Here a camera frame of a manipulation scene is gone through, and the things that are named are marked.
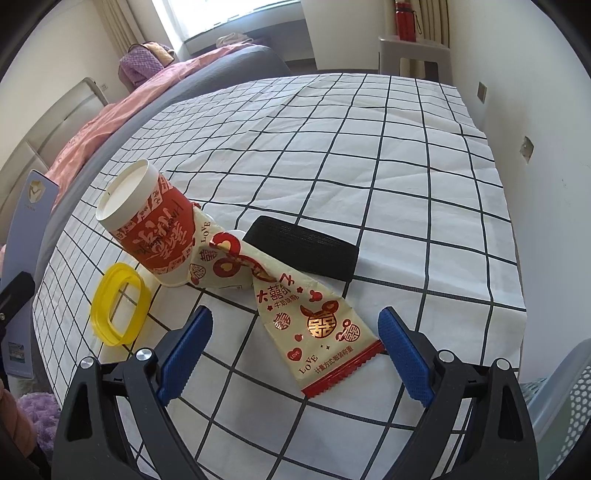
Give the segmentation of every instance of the red water bottle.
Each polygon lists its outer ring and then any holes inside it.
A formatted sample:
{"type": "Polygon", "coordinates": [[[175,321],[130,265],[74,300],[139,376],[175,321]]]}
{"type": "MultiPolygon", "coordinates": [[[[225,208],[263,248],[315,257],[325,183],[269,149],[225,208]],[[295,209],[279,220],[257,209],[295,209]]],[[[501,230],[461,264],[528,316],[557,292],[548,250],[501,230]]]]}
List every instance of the red water bottle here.
{"type": "Polygon", "coordinates": [[[396,25],[400,40],[417,41],[414,29],[414,10],[409,2],[396,2],[396,25]]]}

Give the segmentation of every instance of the windowsill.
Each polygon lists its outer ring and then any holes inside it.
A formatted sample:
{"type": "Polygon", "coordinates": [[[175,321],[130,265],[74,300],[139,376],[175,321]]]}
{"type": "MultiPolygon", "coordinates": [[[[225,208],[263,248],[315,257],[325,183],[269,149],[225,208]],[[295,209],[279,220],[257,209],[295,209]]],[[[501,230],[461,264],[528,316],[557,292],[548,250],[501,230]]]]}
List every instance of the windowsill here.
{"type": "Polygon", "coordinates": [[[233,32],[247,33],[272,25],[304,19],[304,11],[300,0],[285,0],[216,25],[210,30],[189,38],[184,44],[189,53],[194,55],[205,48],[215,45],[218,38],[233,32]]]}

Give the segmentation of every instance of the white stool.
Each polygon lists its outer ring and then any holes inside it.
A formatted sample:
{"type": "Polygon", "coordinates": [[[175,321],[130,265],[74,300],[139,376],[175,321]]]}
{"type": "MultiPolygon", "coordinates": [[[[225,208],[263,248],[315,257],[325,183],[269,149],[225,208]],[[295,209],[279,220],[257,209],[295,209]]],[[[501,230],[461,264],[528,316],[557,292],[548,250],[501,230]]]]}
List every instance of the white stool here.
{"type": "Polygon", "coordinates": [[[396,35],[379,38],[379,72],[400,76],[400,60],[422,60],[437,63],[439,82],[453,85],[452,55],[440,43],[418,38],[416,42],[400,40],[396,35]]]}

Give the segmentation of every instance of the window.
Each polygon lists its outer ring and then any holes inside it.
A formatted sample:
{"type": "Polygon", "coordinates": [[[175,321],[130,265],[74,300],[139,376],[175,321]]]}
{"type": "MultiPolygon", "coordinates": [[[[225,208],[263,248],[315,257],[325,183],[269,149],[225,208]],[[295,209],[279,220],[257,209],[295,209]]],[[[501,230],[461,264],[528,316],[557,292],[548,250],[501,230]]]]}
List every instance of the window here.
{"type": "Polygon", "coordinates": [[[183,41],[256,10],[298,0],[164,0],[183,41]]]}

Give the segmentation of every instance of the blue gripper pad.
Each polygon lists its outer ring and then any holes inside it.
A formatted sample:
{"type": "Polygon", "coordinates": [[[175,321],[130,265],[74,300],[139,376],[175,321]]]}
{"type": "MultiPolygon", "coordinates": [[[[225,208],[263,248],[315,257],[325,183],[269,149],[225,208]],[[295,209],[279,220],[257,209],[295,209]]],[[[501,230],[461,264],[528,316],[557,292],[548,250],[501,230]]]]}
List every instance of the blue gripper pad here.
{"type": "Polygon", "coordinates": [[[157,395],[163,407],[183,392],[212,332],[212,312],[205,307],[199,307],[182,332],[168,332],[161,340],[162,343],[167,340],[167,335],[180,334],[180,339],[175,346],[171,346],[168,357],[160,366],[160,388],[157,395]]]}
{"type": "Polygon", "coordinates": [[[408,337],[405,326],[396,317],[394,309],[385,308],[379,313],[378,335],[402,378],[408,395],[428,408],[435,397],[431,389],[429,367],[408,337]]]}

